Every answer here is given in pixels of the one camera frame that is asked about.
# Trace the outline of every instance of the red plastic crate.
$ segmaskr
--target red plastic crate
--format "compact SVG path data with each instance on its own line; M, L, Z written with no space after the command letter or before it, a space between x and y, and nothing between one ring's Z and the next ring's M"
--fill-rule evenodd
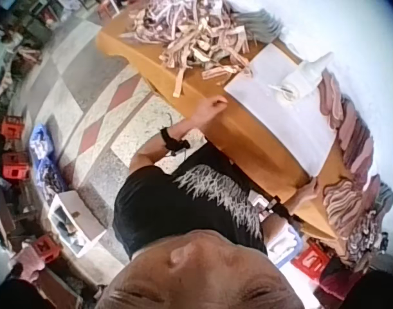
M291 262L309 278L319 282L320 275L330 259L317 245L308 243L309 247Z
M22 132L24 124L22 117L18 116L6 116L2 121L1 134L12 140L20 140L22 138Z
M47 264L57 259L61 247L49 235L43 235L32 243L37 255Z
M28 155L25 152L2 154L3 177L7 179L25 179L30 169Z

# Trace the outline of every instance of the white sheet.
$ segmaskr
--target white sheet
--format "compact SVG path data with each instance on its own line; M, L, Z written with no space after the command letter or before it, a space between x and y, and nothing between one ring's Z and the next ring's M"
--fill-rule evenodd
M253 77L235 76L225 90L256 116L291 152L310 176L317 176L332 148L336 131L319 110L316 89L292 106L281 105L275 90L297 65L269 44L251 61Z

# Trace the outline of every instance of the hand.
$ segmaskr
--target hand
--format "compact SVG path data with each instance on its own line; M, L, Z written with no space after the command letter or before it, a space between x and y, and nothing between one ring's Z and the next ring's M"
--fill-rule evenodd
M319 194L318 178L312 178L308 184L304 185L302 188L299 188L295 194L300 203L316 198Z
M205 98L200 101L195 113L190 117L190 120L195 127L201 128L215 118L215 116L222 112L227 106L228 101L221 95Z

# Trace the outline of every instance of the wristwatch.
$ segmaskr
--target wristwatch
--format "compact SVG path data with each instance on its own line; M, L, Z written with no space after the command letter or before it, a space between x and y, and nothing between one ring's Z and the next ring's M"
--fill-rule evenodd
M168 134L167 127L160 130L163 141L165 142L166 149L170 150L172 156L176 156L182 149L189 149L190 144L187 140L175 140Z

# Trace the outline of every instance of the white wall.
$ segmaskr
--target white wall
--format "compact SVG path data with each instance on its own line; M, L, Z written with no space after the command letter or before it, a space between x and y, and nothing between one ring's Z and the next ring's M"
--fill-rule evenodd
M384 0L230 0L241 10L264 7L286 28L283 40L313 60L334 52L328 67L374 137L374 167L393 189L393 8ZM383 230L390 233L393 208Z

